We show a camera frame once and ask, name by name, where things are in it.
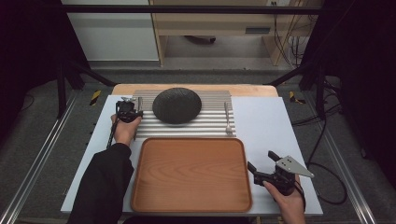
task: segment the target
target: gray floor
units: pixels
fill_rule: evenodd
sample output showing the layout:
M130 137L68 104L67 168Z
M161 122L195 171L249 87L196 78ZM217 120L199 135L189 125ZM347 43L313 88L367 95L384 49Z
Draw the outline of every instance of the gray floor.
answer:
M114 64L111 66L99 64L100 66L96 67L97 72L121 83L262 84L290 70L290 66L286 63L282 63L279 67L270 66L268 53L261 39L257 37L246 39L217 37L216 42L209 45L205 43L205 40L191 40L190 37L175 36L169 44L164 67L144 65L134 67L134 69L126 66L114 69L111 67ZM251 49L251 45L256 45L260 50ZM68 90L71 96L74 94L78 96L76 105L46 159L30 194L23 203L21 211L18 211L20 223L64 223L67 219L67 215L60 212L64 190L71 184L86 143L90 141L90 132L93 131L94 123L99 118L106 95L111 93L111 88L98 84L88 77L84 78L88 83L83 91ZM297 77L277 87L279 95L284 98L290 120L304 119L314 115L309 104L290 101L290 91L294 91L296 98L302 100L313 95L311 91L301 92L296 85L298 80ZM93 92L96 90L102 91L98 102L96 105L89 105ZM34 96L34 102L19 114L10 136L6 142L2 143L0 150L1 211L5 211L12 201L56 121L56 83L49 82L31 90L29 94ZM30 102L32 98L27 96L26 105ZM337 99L331 96L328 98L326 108L337 103ZM361 157L360 146L344 116L336 113L328 117L326 129L331 133L346 161L375 221L396 223L396 215L393 211L396 207L396 192L382 175L375 161ZM318 123L314 123L294 127L294 131L304 158L307 160L320 134L320 127ZM325 141L322 141L313 161L339 173L337 163L332 159L331 153L331 149ZM317 176L314 179L314 185L321 196L331 201L339 201L342 194L337 180L317 167L312 167L312 171ZM341 205L331 205L323 201L320 203L324 215L309 217L308 223L361 223L357 210L359 207L353 198L349 198ZM277 220L276 217L264 217L262 223L277 223Z

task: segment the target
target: wooden board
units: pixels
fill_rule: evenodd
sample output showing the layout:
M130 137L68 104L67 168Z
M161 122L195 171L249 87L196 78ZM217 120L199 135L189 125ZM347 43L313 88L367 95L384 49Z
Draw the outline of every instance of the wooden board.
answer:
M114 87L113 95L131 95L136 90L167 90L183 87L193 91L229 91L231 96L268 96L277 97L276 88L264 85L210 85L210 84L119 84Z
M246 212L252 205L243 143L236 138L149 138L140 152L136 212Z

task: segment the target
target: person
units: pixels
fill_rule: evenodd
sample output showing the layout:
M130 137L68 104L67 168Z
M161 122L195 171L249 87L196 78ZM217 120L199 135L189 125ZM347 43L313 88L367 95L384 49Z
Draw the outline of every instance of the person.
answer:
M116 115L111 116L116 122ZM123 197L128 188L134 167L131 164L130 145L142 118L125 123L118 120L114 132L116 143L93 155L78 186L78 192L67 224L115 224L122 214ZM276 200L286 223L304 223L304 206L301 195L295 190L290 196L282 195L273 185L264 182ZM248 223L243 217L131 217L129 223Z

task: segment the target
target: black pole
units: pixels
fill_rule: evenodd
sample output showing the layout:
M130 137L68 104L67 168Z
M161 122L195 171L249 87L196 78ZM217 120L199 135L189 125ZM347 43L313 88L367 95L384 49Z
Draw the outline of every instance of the black pole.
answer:
M324 69L321 66L317 75L317 100L315 108L320 119L326 119L326 113L324 112Z
M105 77L100 76L99 74L93 72L90 68L86 68L86 67L84 67L84 66L82 66L82 65L80 65L80 64L78 64L78 63L76 63L74 61L70 61L70 65L73 68L77 69L79 72L85 73L86 75L88 75L90 77L93 77L94 79L102 82L103 84L107 85L108 87L114 87L114 86L116 86L118 84L118 83L115 83L113 81L110 81L109 79L107 79Z
M58 85L58 116L59 119L66 110L66 87L64 83L64 74L63 74L63 63L62 60L57 61L56 65L56 79Z
M209 14L276 14L321 15L341 8L321 7L244 7L244 6L140 6L140 5L45 5L48 11L68 13L209 13Z
M270 86L278 86L282 83L284 83L285 81L291 79L292 77L295 77L297 75L303 74L306 71L310 70L312 67L312 63L311 62L307 62L305 64L300 65L299 67L289 71L286 75L283 75L282 77L277 78L276 80L270 82L270 83L264 83L262 85L270 85Z

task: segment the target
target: black device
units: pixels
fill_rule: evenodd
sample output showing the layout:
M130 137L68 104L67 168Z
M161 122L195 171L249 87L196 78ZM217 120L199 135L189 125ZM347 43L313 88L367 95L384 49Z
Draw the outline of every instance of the black device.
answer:
M111 146L111 142L113 141L114 132L117 129L117 124L119 123L119 119L125 123L130 123L137 119L137 117L143 118L143 110L142 104L143 100L141 97L137 98L137 110L134 109L134 102L132 102L133 98L121 97L122 101L116 102L116 121L111 126L111 133L108 137L107 148Z
M141 110L141 98L138 98L138 109L134 109L133 99L122 97L123 101L118 101L116 103L116 114L117 118L124 121L125 123L130 123L137 119L137 117L143 118L143 110Z
M257 171L249 161L247 162L248 170L253 174L254 184L264 186L263 181L267 181L274 185L280 193L285 196L291 195L295 189L295 175L305 175L314 177L314 175L306 170L295 159L288 156L285 158L278 157L275 152L268 151L268 157L275 163L275 172L271 175Z

